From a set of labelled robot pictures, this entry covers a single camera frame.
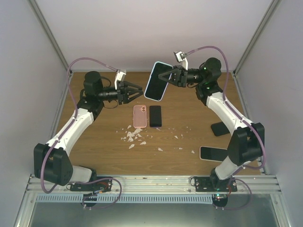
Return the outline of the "pink phone case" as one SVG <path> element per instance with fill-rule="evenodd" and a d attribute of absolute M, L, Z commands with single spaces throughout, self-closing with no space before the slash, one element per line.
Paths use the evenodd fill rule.
<path fill-rule="evenodd" d="M 145 105 L 135 105 L 133 107 L 133 126 L 136 129 L 147 126 L 147 108 Z"/>

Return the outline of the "purple black phone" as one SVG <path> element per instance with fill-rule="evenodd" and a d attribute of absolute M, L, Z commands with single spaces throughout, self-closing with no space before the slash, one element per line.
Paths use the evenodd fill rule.
<path fill-rule="evenodd" d="M 162 115 L 161 115 L 161 106 L 151 105 L 149 107 L 150 113 L 150 127 L 159 128 L 162 126 Z"/>

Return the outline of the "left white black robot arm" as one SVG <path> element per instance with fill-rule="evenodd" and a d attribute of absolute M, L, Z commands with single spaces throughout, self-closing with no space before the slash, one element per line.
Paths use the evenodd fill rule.
<path fill-rule="evenodd" d="M 105 87 L 99 72 L 86 73 L 80 100 L 71 118 L 52 139 L 34 148 L 34 173 L 42 183 L 47 181 L 65 186 L 81 182 L 87 191 L 96 189 L 98 180 L 92 176 L 92 169 L 73 166 L 69 155 L 82 133 L 97 119 L 105 101 L 117 101 L 122 105 L 143 94 L 142 87 L 124 81 L 124 77 L 125 73 L 118 72 L 114 86 Z"/>

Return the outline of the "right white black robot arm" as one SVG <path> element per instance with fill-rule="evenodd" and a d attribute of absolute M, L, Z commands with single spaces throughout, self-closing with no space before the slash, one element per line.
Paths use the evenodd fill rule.
<path fill-rule="evenodd" d="M 197 69 L 177 65 L 157 73 L 158 79 L 177 87 L 196 84 L 197 98 L 220 118 L 232 136 L 227 157 L 210 173 L 210 187 L 216 192 L 225 188 L 240 168 L 249 167 L 250 162 L 265 157 L 265 128 L 242 115 L 226 98 L 217 82 L 222 74 L 221 66 L 217 58 L 209 58 Z"/>

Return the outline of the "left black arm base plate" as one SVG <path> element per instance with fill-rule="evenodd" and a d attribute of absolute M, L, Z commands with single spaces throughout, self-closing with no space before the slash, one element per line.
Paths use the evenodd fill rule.
<path fill-rule="evenodd" d="M 79 184 L 69 183 L 66 189 L 72 192 L 110 192 L 112 187 L 112 177 L 110 176 L 95 176 L 89 182 L 98 180 L 96 183 Z"/>

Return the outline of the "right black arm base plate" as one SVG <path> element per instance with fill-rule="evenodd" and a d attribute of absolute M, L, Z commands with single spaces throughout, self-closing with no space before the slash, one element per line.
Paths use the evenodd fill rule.
<path fill-rule="evenodd" d="M 237 192 L 235 180 L 219 180 L 214 176 L 192 176 L 189 179 L 196 192 Z"/>

